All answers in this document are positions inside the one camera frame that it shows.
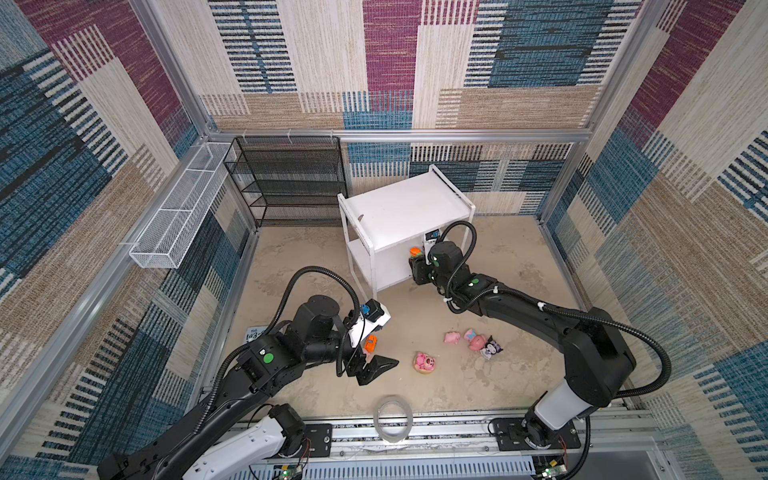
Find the green toy car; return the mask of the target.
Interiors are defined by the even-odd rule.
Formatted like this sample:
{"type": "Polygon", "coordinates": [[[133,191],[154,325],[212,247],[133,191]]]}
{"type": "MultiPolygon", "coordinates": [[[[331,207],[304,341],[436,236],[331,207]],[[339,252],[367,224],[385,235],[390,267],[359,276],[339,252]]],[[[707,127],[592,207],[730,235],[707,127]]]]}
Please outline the green toy car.
{"type": "Polygon", "coordinates": [[[368,335],[365,338],[363,349],[367,354],[373,354],[377,345],[378,339],[375,335],[368,335]]]}

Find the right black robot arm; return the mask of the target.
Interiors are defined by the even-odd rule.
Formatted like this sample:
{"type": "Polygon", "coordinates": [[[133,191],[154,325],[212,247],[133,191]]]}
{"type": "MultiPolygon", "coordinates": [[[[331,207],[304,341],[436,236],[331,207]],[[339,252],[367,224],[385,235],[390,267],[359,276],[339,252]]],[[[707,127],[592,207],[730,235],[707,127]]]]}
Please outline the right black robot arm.
{"type": "Polygon", "coordinates": [[[441,234],[430,249],[411,249],[412,278],[418,285],[434,285],[452,313],[470,312],[499,320],[536,336],[562,354],[563,380],[544,393],[521,422],[530,448],[547,449],[573,419],[587,419],[615,399],[653,393],[669,381],[671,358],[648,334],[613,320],[597,307],[584,312],[553,305],[494,277],[473,272],[468,265],[473,251],[472,246],[461,249],[441,234]],[[627,336],[647,345],[661,365],[654,380],[630,389],[624,384],[637,362],[627,336]]]}

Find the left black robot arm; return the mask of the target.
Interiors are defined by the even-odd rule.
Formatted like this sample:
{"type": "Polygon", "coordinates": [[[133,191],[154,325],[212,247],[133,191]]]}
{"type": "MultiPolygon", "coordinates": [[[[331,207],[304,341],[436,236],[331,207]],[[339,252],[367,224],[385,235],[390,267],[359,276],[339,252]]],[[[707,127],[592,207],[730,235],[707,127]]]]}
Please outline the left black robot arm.
{"type": "Polygon", "coordinates": [[[364,386],[398,364],[392,358],[367,357],[363,348],[369,335],[390,320],[388,309],[376,299],[361,302],[343,277],[325,267],[299,269],[276,312],[256,339],[225,358],[203,400],[144,448],[104,460],[97,468],[99,478],[223,479],[249,458],[288,455],[300,447],[304,424],[287,404],[273,406],[255,427],[227,441],[221,438],[308,369],[334,364],[338,376],[355,377],[364,386]],[[280,319],[296,283],[307,274],[328,277],[347,292],[352,309],[346,317],[334,299],[313,295],[292,319],[280,319]]]}

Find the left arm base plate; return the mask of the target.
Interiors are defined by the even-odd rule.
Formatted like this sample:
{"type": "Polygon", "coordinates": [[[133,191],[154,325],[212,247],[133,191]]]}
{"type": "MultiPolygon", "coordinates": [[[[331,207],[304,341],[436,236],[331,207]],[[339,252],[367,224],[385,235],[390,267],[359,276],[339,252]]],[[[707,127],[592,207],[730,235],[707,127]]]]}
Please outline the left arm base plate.
{"type": "Polygon", "coordinates": [[[307,424],[303,432],[286,442],[272,459],[328,458],[331,454],[333,425],[330,423],[307,424]]]}

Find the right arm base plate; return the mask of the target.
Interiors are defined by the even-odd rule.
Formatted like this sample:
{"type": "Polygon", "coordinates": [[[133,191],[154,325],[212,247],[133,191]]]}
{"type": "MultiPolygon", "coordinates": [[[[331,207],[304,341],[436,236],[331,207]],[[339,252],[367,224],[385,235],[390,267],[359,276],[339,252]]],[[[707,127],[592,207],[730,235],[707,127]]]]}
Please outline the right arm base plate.
{"type": "Polygon", "coordinates": [[[497,417],[489,422],[487,430],[502,452],[582,448],[572,422],[552,431],[522,417],[497,417]]]}

